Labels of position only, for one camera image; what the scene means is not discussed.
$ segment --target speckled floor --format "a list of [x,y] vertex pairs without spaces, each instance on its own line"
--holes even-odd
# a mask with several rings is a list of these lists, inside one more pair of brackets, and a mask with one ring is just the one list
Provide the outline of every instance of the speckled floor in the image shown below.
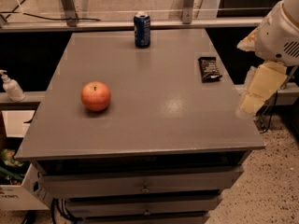
[[[222,193],[206,224],[299,223],[299,146],[284,114],[280,110],[273,116],[269,131],[261,134],[266,149],[251,153],[244,174]],[[20,224],[24,215],[0,211],[0,222]],[[69,223],[56,217],[58,224]],[[37,212],[35,223],[52,223],[50,211]]]

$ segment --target floor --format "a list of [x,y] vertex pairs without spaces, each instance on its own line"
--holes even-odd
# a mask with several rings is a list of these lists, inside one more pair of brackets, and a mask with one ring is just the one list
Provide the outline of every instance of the floor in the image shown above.
[[[277,111],[267,133],[265,150],[253,151],[244,163],[244,174],[223,201],[210,212],[206,224],[299,223],[299,146],[285,109]],[[19,224],[25,212],[0,211],[1,223]],[[58,224],[68,224],[56,215]],[[37,224],[51,224],[50,211],[37,212]]]

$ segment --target drawer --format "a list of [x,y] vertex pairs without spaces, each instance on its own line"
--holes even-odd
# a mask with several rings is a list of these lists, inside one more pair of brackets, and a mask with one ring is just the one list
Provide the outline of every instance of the drawer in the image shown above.
[[75,200],[66,207],[75,217],[149,216],[214,210],[221,200],[201,191]]
[[242,167],[217,167],[103,175],[43,176],[41,185],[54,198],[82,198],[230,188]]
[[84,224],[204,224],[208,220],[207,213],[185,213],[125,217],[86,218]]

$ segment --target drawer knob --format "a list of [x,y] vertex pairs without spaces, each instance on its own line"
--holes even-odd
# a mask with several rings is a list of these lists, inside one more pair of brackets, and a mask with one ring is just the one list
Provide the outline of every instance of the drawer knob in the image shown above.
[[144,216],[149,216],[150,214],[151,212],[148,209],[143,213]]
[[142,193],[149,193],[150,192],[150,189],[148,189],[148,185],[146,183],[143,185],[143,189],[141,189],[141,192]]

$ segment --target pump dispenser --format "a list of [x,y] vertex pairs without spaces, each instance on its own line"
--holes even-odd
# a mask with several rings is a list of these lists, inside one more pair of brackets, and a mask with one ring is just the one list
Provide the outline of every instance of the pump dispenser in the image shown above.
[[0,70],[0,74],[2,75],[1,78],[3,80],[3,89],[12,101],[22,101],[26,96],[25,93],[21,89],[19,83],[14,79],[9,78],[5,72],[5,70]]

